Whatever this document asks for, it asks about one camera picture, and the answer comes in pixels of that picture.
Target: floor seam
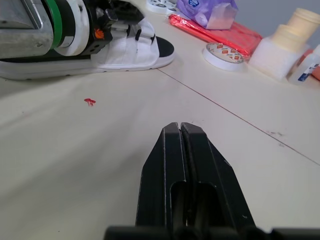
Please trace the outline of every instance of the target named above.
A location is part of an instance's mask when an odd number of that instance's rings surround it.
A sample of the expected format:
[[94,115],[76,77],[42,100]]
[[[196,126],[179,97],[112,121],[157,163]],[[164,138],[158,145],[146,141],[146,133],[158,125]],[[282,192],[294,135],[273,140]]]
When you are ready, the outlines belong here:
[[305,157],[305,158],[308,159],[309,161],[311,161],[311,162],[313,162],[314,164],[320,166],[320,164],[317,163],[316,161],[312,160],[311,158],[307,157],[306,155],[304,155],[303,153],[301,153],[301,152],[299,152],[298,150],[294,149],[293,147],[287,145],[286,143],[280,141],[279,139],[275,138],[274,136],[268,134],[267,132],[263,131],[263,130],[260,129],[259,127],[257,127],[257,126],[255,126],[255,125],[253,125],[252,123],[250,123],[249,121],[247,121],[247,120],[243,119],[242,117],[236,115],[235,113],[233,113],[232,111],[228,110],[227,108],[225,108],[224,106],[220,105],[219,103],[216,103],[215,101],[211,100],[210,98],[208,98],[208,97],[204,96],[203,94],[197,92],[196,90],[194,90],[194,89],[192,89],[191,87],[187,86],[187,85],[184,84],[183,82],[175,79],[174,77],[170,76],[169,74],[165,73],[164,71],[162,71],[162,70],[160,70],[160,69],[157,69],[157,70],[160,71],[161,73],[167,75],[167,76],[170,77],[171,79],[177,81],[178,83],[182,84],[183,86],[185,86],[186,88],[188,88],[188,89],[190,89],[191,91],[195,92],[196,94],[198,94],[198,95],[202,96],[203,98],[209,100],[210,102],[212,102],[213,104],[215,104],[215,105],[217,105],[218,107],[222,108],[223,110],[227,111],[228,113],[234,115],[234,116],[237,117],[238,119],[244,121],[245,123],[249,124],[250,126],[254,127],[255,129],[259,130],[260,132],[262,132],[262,133],[268,135],[269,137],[273,138],[274,140],[276,140],[277,142],[283,144],[283,145],[286,146],[287,148],[293,150],[293,151],[296,152],[297,154]]

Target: purple package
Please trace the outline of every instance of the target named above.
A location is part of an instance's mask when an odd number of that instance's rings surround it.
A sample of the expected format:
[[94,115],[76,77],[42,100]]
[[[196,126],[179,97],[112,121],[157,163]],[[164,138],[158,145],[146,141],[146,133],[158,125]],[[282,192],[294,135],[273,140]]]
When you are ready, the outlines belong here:
[[229,29],[238,7],[235,0],[177,0],[178,9],[209,30]]

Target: tape roll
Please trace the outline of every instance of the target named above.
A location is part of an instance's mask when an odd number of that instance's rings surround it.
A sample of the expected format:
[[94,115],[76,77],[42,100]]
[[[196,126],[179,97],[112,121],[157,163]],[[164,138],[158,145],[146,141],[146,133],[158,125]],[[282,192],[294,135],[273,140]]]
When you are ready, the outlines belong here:
[[72,43],[67,46],[55,48],[54,50],[63,56],[76,56],[82,53],[89,40],[90,23],[86,6],[83,0],[66,0],[71,7],[74,22],[75,22],[75,34]]
[[43,7],[47,14],[50,15],[50,21],[53,28],[53,42],[50,49],[54,49],[59,45],[62,38],[62,17],[55,0],[44,0]]
[[208,43],[202,54],[207,62],[226,71],[242,71],[245,66],[245,60],[239,52],[220,43]]
[[76,22],[72,9],[67,0],[55,0],[62,18],[62,37],[56,46],[66,48],[74,41],[76,34]]

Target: white container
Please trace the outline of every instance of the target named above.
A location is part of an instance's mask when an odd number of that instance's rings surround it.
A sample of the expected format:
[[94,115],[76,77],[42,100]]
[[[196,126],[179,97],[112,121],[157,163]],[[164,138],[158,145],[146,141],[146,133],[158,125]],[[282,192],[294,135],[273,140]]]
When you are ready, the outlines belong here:
[[284,82],[285,76],[307,49],[308,46],[305,44],[298,52],[289,51],[275,44],[270,37],[266,37],[259,43],[249,64],[260,72]]
[[297,8],[288,22],[288,26],[302,32],[306,39],[310,38],[320,24],[320,15],[303,8]]
[[320,64],[320,45],[316,47],[313,53],[309,54],[302,63],[297,67],[293,74],[289,77],[288,81],[291,84],[300,85],[306,81],[307,77],[318,67]]
[[291,26],[280,24],[270,37],[272,42],[281,47],[282,49],[291,52],[300,52],[304,47],[308,38],[297,29]]

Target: white bottle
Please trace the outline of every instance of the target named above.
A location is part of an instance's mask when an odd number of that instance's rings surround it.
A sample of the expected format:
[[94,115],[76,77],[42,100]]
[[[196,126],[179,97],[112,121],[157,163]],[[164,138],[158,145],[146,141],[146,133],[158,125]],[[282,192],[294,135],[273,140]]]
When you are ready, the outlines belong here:
[[307,77],[312,74],[312,72],[320,64],[320,44],[313,50],[313,53],[306,56],[306,58],[301,62],[297,69],[289,77],[288,81],[291,84],[302,84],[306,81]]

